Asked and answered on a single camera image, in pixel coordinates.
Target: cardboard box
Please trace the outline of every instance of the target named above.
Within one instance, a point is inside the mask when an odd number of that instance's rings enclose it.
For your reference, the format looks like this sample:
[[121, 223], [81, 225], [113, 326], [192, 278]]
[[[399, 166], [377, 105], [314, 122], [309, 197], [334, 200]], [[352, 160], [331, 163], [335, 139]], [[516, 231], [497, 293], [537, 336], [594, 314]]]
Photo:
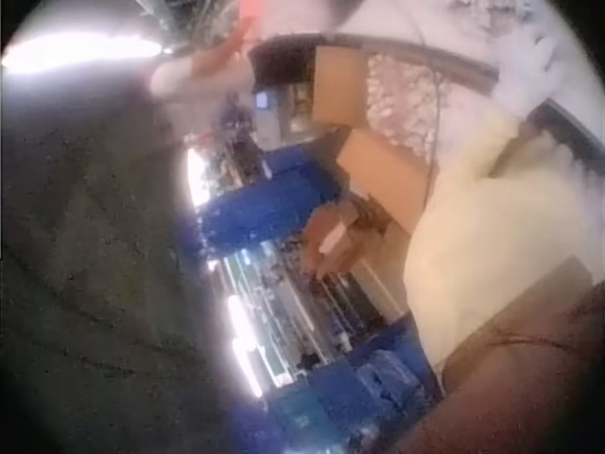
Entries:
[[422, 159], [370, 130], [353, 130], [337, 162], [406, 232], [414, 231], [437, 171], [430, 182]]
[[[318, 278], [329, 272], [348, 272], [366, 251], [372, 233], [372, 229], [356, 226], [358, 219], [359, 213], [350, 201], [327, 203], [317, 208], [302, 232], [305, 243], [302, 269], [314, 272]], [[341, 235], [330, 244], [326, 253], [322, 253], [326, 237], [336, 228], [340, 229]]]
[[318, 47], [313, 93], [314, 121], [361, 128], [366, 125], [368, 57], [346, 47]]

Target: person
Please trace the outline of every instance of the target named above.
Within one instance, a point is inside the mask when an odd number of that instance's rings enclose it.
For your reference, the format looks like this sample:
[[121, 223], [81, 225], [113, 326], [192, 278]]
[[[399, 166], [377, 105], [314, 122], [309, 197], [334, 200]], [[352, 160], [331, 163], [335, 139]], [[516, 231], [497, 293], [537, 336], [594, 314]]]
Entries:
[[160, 63], [151, 73], [149, 91], [159, 99], [226, 96], [256, 92], [313, 77], [315, 49], [326, 39], [283, 37], [242, 53], [253, 19], [244, 18], [222, 44], [196, 49]]
[[[407, 304], [447, 392], [450, 358], [541, 278], [573, 258], [593, 284], [603, 279], [602, 207], [586, 202], [570, 150], [547, 133], [519, 138], [522, 122], [561, 84], [554, 51], [530, 26], [501, 40], [493, 105], [442, 165], [410, 240]], [[602, 182], [593, 183], [598, 192]]]

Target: cable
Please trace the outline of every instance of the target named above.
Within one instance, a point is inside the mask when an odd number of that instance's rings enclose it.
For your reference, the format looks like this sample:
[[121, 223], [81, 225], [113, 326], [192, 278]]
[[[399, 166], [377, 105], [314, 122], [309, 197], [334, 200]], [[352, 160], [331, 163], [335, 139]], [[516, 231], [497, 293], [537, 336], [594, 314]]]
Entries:
[[414, 28], [414, 33], [418, 36], [418, 40], [420, 41], [421, 48], [423, 49], [426, 55], [426, 67], [430, 70], [433, 80], [433, 86], [435, 87], [435, 107], [436, 107], [436, 116], [435, 116], [435, 137], [433, 139], [433, 143], [431, 144], [431, 150], [429, 150], [429, 161], [428, 161], [428, 175], [426, 179], [426, 189], [424, 191], [424, 199], [423, 199], [423, 209], [426, 209], [426, 205], [428, 204], [428, 198], [430, 196], [431, 191], [431, 181], [433, 180], [433, 176], [435, 174], [435, 168], [437, 166], [437, 144], [439, 141], [440, 134], [440, 122], [441, 122], [441, 92], [440, 92], [440, 81], [439, 81], [439, 73], [433, 66], [433, 59], [431, 57], [431, 52], [428, 44], [426, 43], [426, 39], [424, 38], [423, 32], [412, 16], [404, 6], [398, 0], [390, 0], [391, 4], [397, 9], [399, 14], [404, 17], [409, 24]]

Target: pale yellow fabric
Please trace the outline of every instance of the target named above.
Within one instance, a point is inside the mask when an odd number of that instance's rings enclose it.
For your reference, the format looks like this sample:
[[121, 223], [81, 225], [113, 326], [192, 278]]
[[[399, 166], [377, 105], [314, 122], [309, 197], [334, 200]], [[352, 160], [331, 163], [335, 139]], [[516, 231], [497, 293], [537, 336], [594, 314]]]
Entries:
[[591, 216], [599, 208], [585, 203], [568, 150], [543, 135], [491, 175], [518, 127], [487, 114], [441, 167], [410, 241], [407, 303], [438, 375], [461, 342], [568, 257], [603, 277], [600, 217]]

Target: bright light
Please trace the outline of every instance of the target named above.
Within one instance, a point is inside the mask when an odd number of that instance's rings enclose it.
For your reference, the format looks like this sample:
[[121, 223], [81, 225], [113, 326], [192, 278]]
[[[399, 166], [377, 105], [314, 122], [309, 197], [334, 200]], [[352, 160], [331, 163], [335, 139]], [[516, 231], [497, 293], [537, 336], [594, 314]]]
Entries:
[[248, 253], [248, 250], [242, 249], [242, 257], [244, 258], [244, 264], [249, 267], [252, 264], [252, 261], [250, 259], [250, 254]]
[[2, 65], [10, 72], [31, 74], [94, 60], [153, 57], [162, 47], [134, 37], [98, 33], [56, 33], [9, 47]]
[[209, 260], [208, 262], [206, 262], [206, 266], [208, 267], [209, 272], [213, 272], [218, 266], [218, 260]]
[[239, 363], [239, 367], [242, 368], [244, 376], [248, 380], [248, 383], [250, 383], [252, 393], [256, 397], [260, 397], [261, 395], [263, 395], [263, 390], [261, 389], [261, 385], [256, 379], [256, 375], [254, 374], [252, 365], [250, 364], [248, 352], [246, 350], [244, 342], [241, 339], [233, 339], [232, 347], [233, 351], [235, 352], [237, 362]]
[[258, 340], [256, 340], [254, 330], [248, 320], [248, 314], [246, 314], [239, 297], [236, 295], [230, 296], [227, 299], [227, 306], [235, 335], [242, 340], [243, 345], [249, 352], [258, 348]]
[[208, 163], [201, 159], [194, 149], [187, 150], [187, 181], [191, 202], [195, 207], [203, 205], [210, 199], [210, 191], [202, 182], [207, 167]]

